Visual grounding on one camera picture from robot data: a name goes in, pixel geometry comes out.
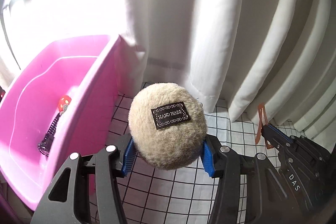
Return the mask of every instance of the white backdrop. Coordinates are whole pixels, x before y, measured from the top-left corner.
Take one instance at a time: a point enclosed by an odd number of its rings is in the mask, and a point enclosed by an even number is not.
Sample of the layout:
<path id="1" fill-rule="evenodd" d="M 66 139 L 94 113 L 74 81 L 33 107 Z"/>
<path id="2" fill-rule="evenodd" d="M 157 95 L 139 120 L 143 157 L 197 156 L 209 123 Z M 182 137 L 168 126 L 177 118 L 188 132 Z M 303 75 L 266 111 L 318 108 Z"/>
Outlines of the white backdrop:
<path id="1" fill-rule="evenodd" d="M 269 119 L 278 124 L 291 119 L 315 137 L 336 116 L 330 108 L 336 93 L 335 5 L 335 0 L 32 0 L 18 2 L 4 17 L 21 68 L 56 38 L 119 33 L 121 92 L 134 95 L 143 81 L 176 82 L 207 112 L 223 98 L 231 121 L 247 112 L 255 123 L 256 107 L 264 102 Z M 7 88 L 19 70 L 4 37 L 0 40 L 0 85 Z M 303 117 L 309 118 L 302 123 Z"/>

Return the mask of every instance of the plush ball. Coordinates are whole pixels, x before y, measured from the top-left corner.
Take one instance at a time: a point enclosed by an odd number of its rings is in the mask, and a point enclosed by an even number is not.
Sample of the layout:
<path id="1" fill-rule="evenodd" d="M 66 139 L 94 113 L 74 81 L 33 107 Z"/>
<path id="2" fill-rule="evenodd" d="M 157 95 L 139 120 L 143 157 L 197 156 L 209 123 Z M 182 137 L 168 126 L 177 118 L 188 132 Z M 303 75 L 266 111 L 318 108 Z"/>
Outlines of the plush ball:
<path id="1" fill-rule="evenodd" d="M 189 120 L 157 129 L 152 110 L 177 102 L 184 103 Z M 161 117 L 168 115 L 169 118 L 174 118 L 180 112 L 178 110 Z M 128 122 L 141 157 L 155 168 L 165 170 L 177 169 L 194 162 L 201 154 L 207 133 L 200 103 L 186 89 L 174 83 L 153 84 L 141 90 L 132 101 Z"/>

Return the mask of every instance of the blue gripper pad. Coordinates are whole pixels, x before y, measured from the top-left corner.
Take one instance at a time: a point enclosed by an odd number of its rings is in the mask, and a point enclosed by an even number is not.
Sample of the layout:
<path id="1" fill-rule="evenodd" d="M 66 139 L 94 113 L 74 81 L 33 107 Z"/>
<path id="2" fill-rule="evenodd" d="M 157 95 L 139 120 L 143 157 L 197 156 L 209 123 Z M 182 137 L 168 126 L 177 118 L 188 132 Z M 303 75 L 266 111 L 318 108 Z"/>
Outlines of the blue gripper pad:
<path id="1" fill-rule="evenodd" d="M 209 177 L 213 177 L 215 174 L 215 168 L 213 166 L 212 153 L 206 141 L 203 142 L 203 152 L 201 154 L 201 160 L 204 166 L 204 171 L 209 174 Z"/>
<path id="2" fill-rule="evenodd" d="M 132 170 L 136 155 L 137 151 L 134 146 L 134 141 L 131 139 L 124 153 L 123 167 L 121 169 L 124 176 L 127 176 L 127 174 Z"/>

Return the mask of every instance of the pink container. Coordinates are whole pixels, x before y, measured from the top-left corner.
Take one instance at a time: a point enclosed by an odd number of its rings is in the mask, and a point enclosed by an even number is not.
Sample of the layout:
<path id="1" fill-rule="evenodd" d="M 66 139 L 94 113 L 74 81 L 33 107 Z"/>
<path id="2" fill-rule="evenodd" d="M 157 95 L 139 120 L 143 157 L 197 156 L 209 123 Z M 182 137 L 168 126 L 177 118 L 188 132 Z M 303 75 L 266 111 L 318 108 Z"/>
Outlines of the pink container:
<path id="1" fill-rule="evenodd" d="M 49 44 L 13 81 L 0 104 L 0 168 L 32 210 L 72 152 L 89 155 L 105 144 L 118 95 L 114 51 L 120 38 L 73 37 Z M 46 157 L 41 142 L 61 96 L 72 98 Z"/>

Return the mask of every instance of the silver rivet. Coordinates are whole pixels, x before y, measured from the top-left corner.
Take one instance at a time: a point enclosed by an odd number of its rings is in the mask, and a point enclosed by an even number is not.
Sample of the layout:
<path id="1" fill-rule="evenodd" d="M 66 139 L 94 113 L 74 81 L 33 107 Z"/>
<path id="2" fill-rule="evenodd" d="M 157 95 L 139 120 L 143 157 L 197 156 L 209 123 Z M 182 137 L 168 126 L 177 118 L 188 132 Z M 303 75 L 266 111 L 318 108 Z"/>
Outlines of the silver rivet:
<path id="1" fill-rule="evenodd" d="M 77 152 L 74 152 L 74 153 L 72 153 L 71 155 L 70 155 L 70 159 L 71 160 L 75 160 L 76 158 L 78 158 L 79 157 L 79 154 L 77 153 Z"/>
<path id="2" fill-rule="evenodd" d="M 107 152 L 113 152 L 114 150 L 116 150 L 116 146 L 115 145 L 109 145 L 106 147 L 106 151 Z"/>
<path id="3" fill-rule="evenodd" d="M 259 160 L 264 160 L 264 159 L 266 159 L 266 156 L 265 156 L 265 154 L 263 154 L 263 153 L 258 153 L 258 154 L 257 154 L 257 158 L 258 158 Z"/>
<path id="4" fill-rule="evenodd" d="M 221 146 L 220 150 L 223 153 L 228 153 L 230 151 L 230 147 L 228 147 L 228 146 Z"/>

